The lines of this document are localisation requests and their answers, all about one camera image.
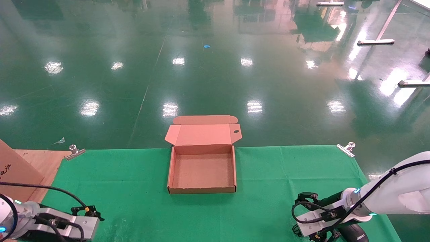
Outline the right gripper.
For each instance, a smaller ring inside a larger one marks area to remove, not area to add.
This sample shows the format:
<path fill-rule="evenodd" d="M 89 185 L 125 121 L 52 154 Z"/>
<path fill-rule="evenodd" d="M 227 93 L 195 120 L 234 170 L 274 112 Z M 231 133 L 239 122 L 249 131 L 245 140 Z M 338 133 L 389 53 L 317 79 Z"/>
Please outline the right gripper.
<path fill-rule="evenodd" d="M 302 192 L 297 195 L 297 206 L 308 211 L 297 216 L 297 236 L 310 238 L 338 238 L 350 226 L 349 192 L 338 192 L 325 199 L 317 193 Z"/>

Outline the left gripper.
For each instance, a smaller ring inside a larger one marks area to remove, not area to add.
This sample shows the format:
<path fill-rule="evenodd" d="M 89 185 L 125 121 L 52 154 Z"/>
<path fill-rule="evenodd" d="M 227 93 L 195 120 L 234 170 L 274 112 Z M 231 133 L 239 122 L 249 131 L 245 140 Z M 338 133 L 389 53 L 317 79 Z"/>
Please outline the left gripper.
<path fill-rule="evenodd" d="M 33 220 L 34 242 L 91 242 L 100 223 L 100 212 L 95 208 L 71 208 L 71 213 L 37 208 Z"/>

